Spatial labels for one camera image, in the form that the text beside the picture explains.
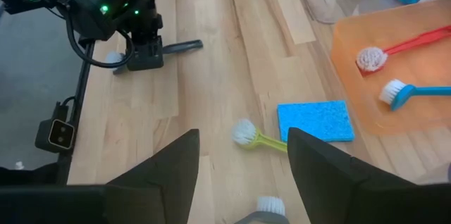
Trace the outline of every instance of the orange plastic tub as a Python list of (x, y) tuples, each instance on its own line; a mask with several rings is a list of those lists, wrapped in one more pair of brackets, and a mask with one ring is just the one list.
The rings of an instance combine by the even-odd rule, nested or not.
[(435, 0), (346, 18), (335, 25), (332, 61), (351, 107), (377, 135), (451, 125), (451, 97), (412, 97), (391, 111), (378, 99), (392, 79), (416, 86), (451, 86), (451, 37), (389, 56), (384, 68), (363, 77), (355, 59), (369, 46), (385, 49), (451, 24), (451, 0)]

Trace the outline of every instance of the yellow brush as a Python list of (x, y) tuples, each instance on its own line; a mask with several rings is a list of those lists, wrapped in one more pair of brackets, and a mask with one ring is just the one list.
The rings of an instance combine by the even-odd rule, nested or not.
[(235, 125), (232, 132), (232, 138), (233, 141), (237, 142), (245, 149), (254, 149), (260, 144), (265, 144), (266, 146), (282, 152), (287, 152), (286, 143), (263, 135), (260, 130), (247, 119), (242, 119)]

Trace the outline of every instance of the wooden table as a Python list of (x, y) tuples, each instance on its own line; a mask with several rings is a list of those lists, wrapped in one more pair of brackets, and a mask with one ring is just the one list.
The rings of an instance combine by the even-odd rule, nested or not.
[[(165, 44), (202, 39), (205, 47), (169, 55), (157, 70), (115, 76), (92, 67), (68, 183), (108, 182), (199, 128), (190, 223), (234, 223), (255, 210), (261, 195), (282, 198), (291, 223), (308, 223), (287, 156), (245, 151), (230, 131), (249, 118), (278, 138), (278, 103), (346, 99), (330, 62), (333, 26), (311, 20), (302, 0), (156, 2)], [(94, 57), (115, 49), (125, 49), (119, 36), (98, 43)], [(350, 113), (356, 139), (333, 145), (364, 161), (408, 180), (451, 161), (448, 127), (377, 137)]]

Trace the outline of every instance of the brush bristles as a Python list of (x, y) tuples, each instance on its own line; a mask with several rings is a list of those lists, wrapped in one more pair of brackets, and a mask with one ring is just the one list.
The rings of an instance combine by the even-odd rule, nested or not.
[(377, 47), (369, 47), (360, 51), (357, 56), (357, 66), (363, 71), (373, 72), (381, 68), (387, 61), (388, 55)]
[(123, 55), (117, 51), (110, 51), (105, 58), (107, 63), (117, 63), (123, 60)]
[(259, 197), (257, 211), (277, 213), (285, 216), (285, 205), (282, 199), (277, 197)]
[(392, 80), (382, 89), (381, 95), (379, 95), (379, 99), (386, 104), (391, 105), (397, 94), (405, 86), (406, 84), (402, 83), (400, 80)]
[(232, 129), (232, 138), (241, 145), (250, 144), (254, 140), (257, 129), (251, 121), (242, 119)]

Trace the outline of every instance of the blue sponge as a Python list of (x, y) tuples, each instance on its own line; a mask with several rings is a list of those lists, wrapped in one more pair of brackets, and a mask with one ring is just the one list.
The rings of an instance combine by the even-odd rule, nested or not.
[(279, 104), (280, 139), (287, 142), (288, 129), (297, 127), (325, 142), (349, 142), (354, 139), (345, 101), (305, 104)]

